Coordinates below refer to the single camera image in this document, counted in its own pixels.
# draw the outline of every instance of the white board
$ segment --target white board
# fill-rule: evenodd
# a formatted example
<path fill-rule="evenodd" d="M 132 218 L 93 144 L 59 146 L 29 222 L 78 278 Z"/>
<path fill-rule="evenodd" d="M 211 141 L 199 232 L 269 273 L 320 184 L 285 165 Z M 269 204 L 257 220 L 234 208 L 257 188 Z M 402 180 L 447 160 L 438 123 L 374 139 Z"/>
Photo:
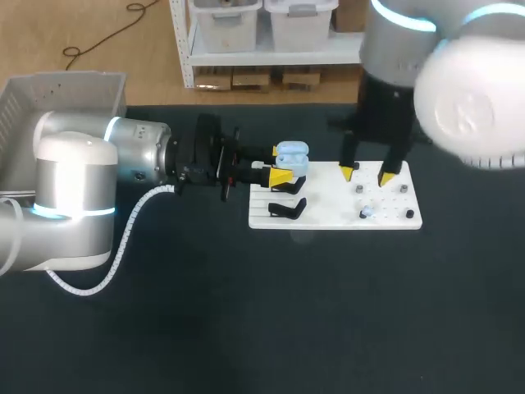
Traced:
<path fill-rule="evenodd" d="M 338 162 L 310 162 L 306 183 L 297 195 L 271 191 L 259 185 L 250 186 L 249 226 L 273 230 L 417 230 L 422 226 L 418 199 L 403 162 L 401 173 L 385 186 L 377 184 L 382 162 L 359 162 L 352 180 L 346 182 Z M 263 164 L 254 162 L 253 168 Z M 357 186 L 363 186 L 359 194 Z M 406 193 L 401 186 L 406 185 Z M 294 208 L 303 198 L 307 206 L 297 220 L 272 217 L 268 204 L 278 203 Z M 365 206 L 373 215 L 361 218 Z M 407 212 L 413 211 L 413 218 Z"/>

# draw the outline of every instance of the yellow part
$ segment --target yellow part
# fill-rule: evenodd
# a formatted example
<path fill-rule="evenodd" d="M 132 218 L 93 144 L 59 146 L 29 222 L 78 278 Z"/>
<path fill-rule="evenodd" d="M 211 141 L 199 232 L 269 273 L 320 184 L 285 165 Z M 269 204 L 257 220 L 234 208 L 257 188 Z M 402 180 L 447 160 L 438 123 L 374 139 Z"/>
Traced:
<path fill-rule="evenodd" d="M 278 186 L 294 179 L 294 172 L 290 170 L 281 170 L 280 168 L 272 168 L 270 170 L 269 187 Z"/>
<path fill-rule="evenodd" d="M 381 178 L 379 180 L 379 186 L 380 187 L 383 187 L 384 185 L 386 185 L 388 182 L 390 182 L 392 179 L 394 179 L 394 176 L 395 174 L 391 173 L 391 172 L 383 172 L 381 174 Z"/>
<path fill-rule="evenodd" d="M 352 179 L 352 173 L 354 172 L 354 169 L 352 167 L 340 167 L 341 172 L 343 172 L 343 175 L 345 176 L 345 179 L 347 182 L 350 182 L 350 179 Z"/>

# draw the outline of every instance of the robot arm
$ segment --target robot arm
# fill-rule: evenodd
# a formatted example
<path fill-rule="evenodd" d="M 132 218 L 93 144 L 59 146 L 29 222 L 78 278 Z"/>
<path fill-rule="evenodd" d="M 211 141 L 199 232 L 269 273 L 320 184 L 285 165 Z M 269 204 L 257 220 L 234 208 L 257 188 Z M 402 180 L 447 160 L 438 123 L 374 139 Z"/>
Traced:
<path fill-rule="evenodd" d="M 452 111 L 457 100 L 445 92 L 452 88 L 456 92 L 461 90 L 460 86 L 467 81 L 461 76 L 462 73 L 484 69 L 485 82 L 494 81 L 495 76 L 507 73 L 501 66 L 508 65 L 503 63 L 504 57 L 523 51 L 524 17 L 524 1 L 371 0 L 361 49 L 364 74 L 358 109 L 349 125 L 353 133 L 345 137 L 340 159 L 347 180 L 348 174 L 351 176 L 359 140 L 372 140 L 390 146 L 379 174 L 380 185 L 398 173 L 408 152 L 416 115 L 423 130 L 451 153 L 468 158 L 476 158 L 483 153 L 468 141 L 465 144 L 456 144 L 454 140 L 445 142 L 444 135 L 450 134 L 450 127 L 457 128 L 457 124 L 445 124 L 438 120 L 440 106 L 436 106 L 437 101 L 442 107 L 448 106 L 447 111 Z M 460 55 L 466 47 L 471 48 L 469 52 L 476 58 L 475 61 Z M 502 52 L 506 53 L 504 57 L 501 57 Z M 517 67 L 511 70 L 514 76 L 507 74 L 509 80 L 520 79 Z M 497 84 L 483 84 L 476 81 L 474 75 L 471 74 L 468 79 L 470 88 L 476 86 L 477 91 L 482 89 L 481 95 L 491 99 L 498 97 L 505 84 L 509 85 L 508 82 L 502 83 L 498 88 Z M 479 103 L 478 111 L 484 113 L 487 105 L 491 104 Z M 486 153 L 491 157 L 509 154 L 507 150 L 495 147 Z"/>
<path fill-rule="evenodd" d="M 239 132 L 233 138 L 223 135 L 220 123 L 217 117 L 201 115 L 194 132 L 178 135 L 163 123 L 79 112 L 44 114 L 34 128 L 33 144 L 27 146 L 30 160 L 24 163 L 34 166 L 32 208 L 0 199 L 0 276 L 8 269 L 47 270 L 67 290 L 94 294 L 111 280 L 138 212 L 154 195 L 174 193 L 174 184 L 179 194 L 184 185 L 219 185 L 226 201 L 237 181 L 274 187 L 305 172 L 305 143 L 241 147 Z M 297 157 L 301 163 L 287 160 Z M 275 167 L 241 168 L 241 159 Z M 136 204 L 105 284 L 89 291 L 73 289 L 51 270 L 89 269 L 107 261 L 117 181 L 156 187 Z"/>

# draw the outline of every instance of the wooden floor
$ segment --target wooden floor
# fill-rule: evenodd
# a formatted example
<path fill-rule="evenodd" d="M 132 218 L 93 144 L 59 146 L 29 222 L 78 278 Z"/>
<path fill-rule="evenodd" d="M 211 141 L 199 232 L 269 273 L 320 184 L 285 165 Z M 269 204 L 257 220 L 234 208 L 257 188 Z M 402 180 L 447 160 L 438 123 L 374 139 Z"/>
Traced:
<path fill-rule="evenodd" d="M 0 1 L 0 85 L 9 76 L 63 70 L 64 47 L 86 49 L 129 23 L 131 0 Z M 185 89 L 168 0 L 148 9 L 136 26 L 80 58 L 72 70 L 124 71 L 129 104 L 349 103 L 358 68 L 327 72 L 315 92 L 213 93 Z"/>

